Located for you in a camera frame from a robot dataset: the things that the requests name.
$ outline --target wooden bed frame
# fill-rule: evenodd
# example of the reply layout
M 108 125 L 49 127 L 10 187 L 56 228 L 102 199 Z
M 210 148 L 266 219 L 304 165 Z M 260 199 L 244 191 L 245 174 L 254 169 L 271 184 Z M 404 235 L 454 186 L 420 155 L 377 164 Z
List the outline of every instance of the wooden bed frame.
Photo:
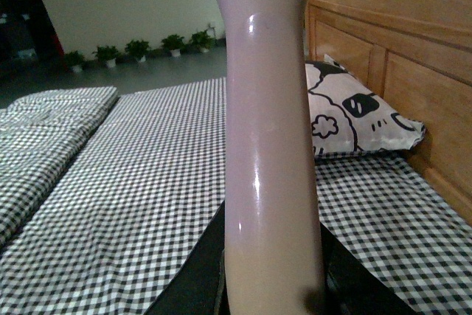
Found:
M 309 0 L 305 26 L 311 60 L 425 123 L 409 163 L 472 225 L 472 0 Z

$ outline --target pale pink mannequin leg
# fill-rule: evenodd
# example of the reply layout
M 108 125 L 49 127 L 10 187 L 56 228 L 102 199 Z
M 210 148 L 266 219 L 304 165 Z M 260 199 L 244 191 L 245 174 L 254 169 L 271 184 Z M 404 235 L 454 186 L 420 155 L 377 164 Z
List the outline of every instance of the pale pink mannequin leg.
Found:
M 228 46 L 225 264 L 233 315 L 323 312 L 305 2 L 218 0 Z

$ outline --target black and white gingham sheet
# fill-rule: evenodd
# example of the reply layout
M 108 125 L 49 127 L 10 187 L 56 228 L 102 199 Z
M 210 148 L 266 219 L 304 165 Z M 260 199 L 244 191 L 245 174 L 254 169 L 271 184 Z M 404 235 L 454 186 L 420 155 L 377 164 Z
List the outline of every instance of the black and white gingham sheet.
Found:
M 396 153 L 317 161 L 320 219 L 413 310 L 472 314 L 472 228 Z
M 0 112 L 0 247 L 47 197 L 116 98 L 116 88 L 53 90 Z
M 141 314 L 223 200 L 224 103 L 223 79 L 123 96 L 3 250 L 0 312 Z M 317 177 L 322 222 L 379 280 L 416 311 L 472 313 L 471 228 L 399 156 Z
M 122 96 L 0 257 L 3 314 L 142 314 L 224 198 L 224 79 Z

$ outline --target checkered blanket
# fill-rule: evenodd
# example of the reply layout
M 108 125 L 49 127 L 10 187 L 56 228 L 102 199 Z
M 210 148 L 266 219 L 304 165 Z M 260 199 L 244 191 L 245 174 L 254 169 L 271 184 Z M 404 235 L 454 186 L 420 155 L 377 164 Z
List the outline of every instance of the checkered blanket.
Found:
M 224 198 L 224 80 L 122 96 L 0 258 L 3 314 L 142 314 Z
M 472 314 L 472 227 L 396 153 L 317 162 L 322 223 L 413 310 Z
M 116 98 L 115 88 L 53 90 L 0 112 L 0 247 L 47 197 Z
M 123 96 L 0 257 L 4 314 L 141 314 L 224 194 L 224 80 Z M 322 222 L 416 311 L 472 313 L 472 230 L 395 153 L 317 162 Z

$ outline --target pillow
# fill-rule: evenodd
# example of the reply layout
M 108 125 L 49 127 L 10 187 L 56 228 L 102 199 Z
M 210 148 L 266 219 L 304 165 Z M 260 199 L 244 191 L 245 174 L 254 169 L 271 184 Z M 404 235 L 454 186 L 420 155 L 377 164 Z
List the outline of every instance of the pillow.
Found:
M 424 137 L 408 120 L 340 66 L 307 62 L 308 100 L 316 157 L 411 149 Z

